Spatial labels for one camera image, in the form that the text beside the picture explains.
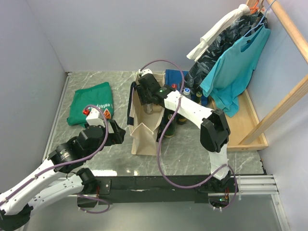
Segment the beige canvas tote bag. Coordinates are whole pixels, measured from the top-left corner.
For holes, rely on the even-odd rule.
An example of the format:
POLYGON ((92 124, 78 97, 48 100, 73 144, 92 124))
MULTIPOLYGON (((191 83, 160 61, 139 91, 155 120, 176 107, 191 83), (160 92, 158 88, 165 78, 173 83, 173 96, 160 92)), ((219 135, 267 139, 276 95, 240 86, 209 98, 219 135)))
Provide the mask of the beige canvas tote bag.
POLYGON ((127 124, 130 136, 133 138, 131 153, 155 156, 158 148, 156 139, 165 109, 153 105, 151 114, 144 111, 144 106, 141 105, 135 90, 135 85, 139 83, 138 78, 136 75, 131 84, 127 110, 127 124))

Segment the green glass bottle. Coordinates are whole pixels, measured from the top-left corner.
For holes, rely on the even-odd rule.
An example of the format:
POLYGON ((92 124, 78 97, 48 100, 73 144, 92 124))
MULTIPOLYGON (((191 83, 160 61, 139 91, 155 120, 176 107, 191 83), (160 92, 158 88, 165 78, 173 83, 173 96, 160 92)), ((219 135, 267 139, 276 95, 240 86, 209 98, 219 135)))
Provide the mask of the green glass bottle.
POLYGON ((195 95, 195 102, 197 103, 197 104, 202 104, 201 103, 201 99, 202 99, 202 92, 201 91, 198 91, 197 93, 196 93, 196 95, 195 95))
POLYGON ((173 114, 174 114, 174 111, 170 111, 170 110, 169 110, 169 111, 167 112, 167 119, 170 120, 170 119, 172 118, 173 114))
MULTIPOLYGON (((165 129, 167 123, 169 122, 170 120, 167 119, 167 116, 164 116, 163 118, 163 129, 165 129)), ((171 138, 174 136, 175 134, 175 130, 176 130, 176 124, 174 121, 172 121, 170 123, 170 125, 168 126, 168 128, 166 129, 165 131, 165 134, 164 134, 164 137, 166 138, 171 138)))

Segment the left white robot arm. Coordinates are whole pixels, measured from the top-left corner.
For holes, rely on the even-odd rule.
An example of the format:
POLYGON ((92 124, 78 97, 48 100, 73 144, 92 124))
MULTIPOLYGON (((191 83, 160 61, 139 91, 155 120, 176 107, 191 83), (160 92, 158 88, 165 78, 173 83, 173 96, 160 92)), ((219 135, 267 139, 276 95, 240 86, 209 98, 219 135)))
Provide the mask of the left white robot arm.
POLYGON ((105 146, 122 144, 125 130, 115 120, 108 129, 102 122, 88 125, 78 136, 57 146, 47 159, 17 185, 0 195, 0 228, 14 231, 28 223, 35 210, 50 205, 62 197, 79 192, 91 193, 96 189, 96 178, 88 168, 82 168, 65 182, 50 186, 105 146))

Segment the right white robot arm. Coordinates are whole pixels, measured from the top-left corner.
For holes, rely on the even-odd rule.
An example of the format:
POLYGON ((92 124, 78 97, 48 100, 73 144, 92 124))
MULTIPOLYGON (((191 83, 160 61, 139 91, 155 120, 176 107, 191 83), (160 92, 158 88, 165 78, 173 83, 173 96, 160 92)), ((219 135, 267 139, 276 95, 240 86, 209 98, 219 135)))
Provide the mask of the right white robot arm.
POLYGON ((173 111, 172 117, 164 127, 161 136, 165 135, 170 123, 177 114, 193 122, 200 130, 200 143, 210 156, 211 174, 195 185, 183 186, 172 182, 163 172, 162 177, 172 186, 180 189, 193 189, 211 180, 212 189, 221 192, 228 186, 227 177, 235 175, 228 164, 227 146, 231 133, 227 119, 222 110, 212 110, 185 97, 180 91, 169 85, 160 86, 153 73, 140 71, 136 86, 141 103, 156 104, 173 111))

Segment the red top drink can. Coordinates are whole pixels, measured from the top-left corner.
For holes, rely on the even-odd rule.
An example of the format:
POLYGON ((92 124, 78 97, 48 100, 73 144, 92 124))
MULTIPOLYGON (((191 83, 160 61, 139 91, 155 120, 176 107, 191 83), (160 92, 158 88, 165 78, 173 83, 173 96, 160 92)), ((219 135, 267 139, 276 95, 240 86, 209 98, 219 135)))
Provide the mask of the red top drink can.
POLYGON ((145 104, 143 106, 143 109, 146 114, 151 115, 153 113, 153 104, 152 103, 145 104))

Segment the silver top can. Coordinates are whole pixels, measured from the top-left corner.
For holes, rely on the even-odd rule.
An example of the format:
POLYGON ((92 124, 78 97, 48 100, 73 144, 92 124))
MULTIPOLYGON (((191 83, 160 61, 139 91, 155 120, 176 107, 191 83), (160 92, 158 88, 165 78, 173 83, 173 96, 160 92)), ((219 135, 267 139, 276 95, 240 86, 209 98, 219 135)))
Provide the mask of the silver top can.
POLYGON ((184 116, 179 115, 179 116, 177 117, 177 123, 178 123, 179 125, 184 125, 186 122, 187 122, 187 118, 185 118, 184 116))

